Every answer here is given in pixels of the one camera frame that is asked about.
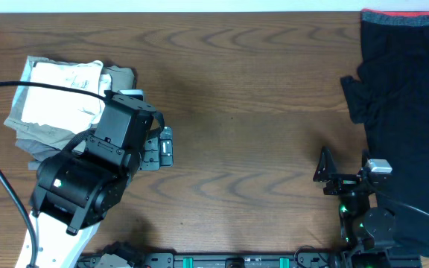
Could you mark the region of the white t-shirt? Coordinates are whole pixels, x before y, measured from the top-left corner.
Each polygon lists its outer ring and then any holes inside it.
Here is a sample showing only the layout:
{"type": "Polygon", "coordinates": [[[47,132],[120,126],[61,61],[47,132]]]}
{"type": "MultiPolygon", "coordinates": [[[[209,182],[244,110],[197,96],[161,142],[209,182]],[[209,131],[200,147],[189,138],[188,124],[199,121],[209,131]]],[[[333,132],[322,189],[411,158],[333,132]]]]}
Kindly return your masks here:
{"type": "MultiPolygon", "coordinates": [[[[99,61],[72,66],[38,62],[31,71],[30,81],[63,86],[103,96],[111,89],[112,78],[103,74],[99,61]]],[[[97,124],[105,104],[102,100],[73,92],[30,87],[22,110],[22,121],[48,125],[80,133],[97,124]]]]}

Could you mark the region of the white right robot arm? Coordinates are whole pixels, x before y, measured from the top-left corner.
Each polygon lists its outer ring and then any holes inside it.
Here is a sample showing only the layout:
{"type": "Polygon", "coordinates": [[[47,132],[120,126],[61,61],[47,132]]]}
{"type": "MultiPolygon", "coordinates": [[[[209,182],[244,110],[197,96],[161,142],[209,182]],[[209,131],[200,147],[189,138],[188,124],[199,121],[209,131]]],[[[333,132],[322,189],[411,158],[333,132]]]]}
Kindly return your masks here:
{"type": "Polygon", "coordinates": [[[340,173],[331,151],[322,147],[315,182],[324,182],[323,193],[337,196],[340,204],[340,236],[346,248],[330,253],[328,267],[390,267],[387,250],[395,245],[395,216],[385,208],[372,207],[374,184],[389,179],[393,169],[385,159],[372,159],[364,151],[356,174],[340,173]]]}

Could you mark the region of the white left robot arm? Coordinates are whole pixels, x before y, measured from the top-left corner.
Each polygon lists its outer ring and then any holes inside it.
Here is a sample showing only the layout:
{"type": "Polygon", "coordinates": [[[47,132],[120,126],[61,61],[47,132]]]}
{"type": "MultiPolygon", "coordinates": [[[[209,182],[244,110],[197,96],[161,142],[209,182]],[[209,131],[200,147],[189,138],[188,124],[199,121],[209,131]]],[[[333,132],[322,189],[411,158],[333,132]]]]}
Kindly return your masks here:
{"type": "Polygon", "coordinates": [[[73,267],[138,171],[174,163],[173,130],[99,127],[74,137],[36,171],[30,198],[36,244],[25,237],[16,265],[73,267]]]}

